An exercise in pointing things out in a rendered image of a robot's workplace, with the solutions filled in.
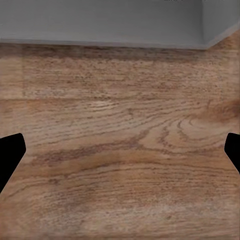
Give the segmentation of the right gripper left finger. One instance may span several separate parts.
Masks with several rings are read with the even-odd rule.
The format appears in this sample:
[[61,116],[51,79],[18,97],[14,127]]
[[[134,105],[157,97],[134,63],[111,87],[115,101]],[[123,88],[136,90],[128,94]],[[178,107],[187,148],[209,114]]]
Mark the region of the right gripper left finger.
[[0,138],[0,193],[26,152],[21,133]]

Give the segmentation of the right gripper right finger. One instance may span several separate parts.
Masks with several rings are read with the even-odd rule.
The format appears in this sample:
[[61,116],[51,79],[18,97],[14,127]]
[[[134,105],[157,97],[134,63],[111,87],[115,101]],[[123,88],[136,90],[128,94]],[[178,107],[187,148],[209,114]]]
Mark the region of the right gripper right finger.
[[224,146],[224,151],[240,173],[240,135],[229,133]]

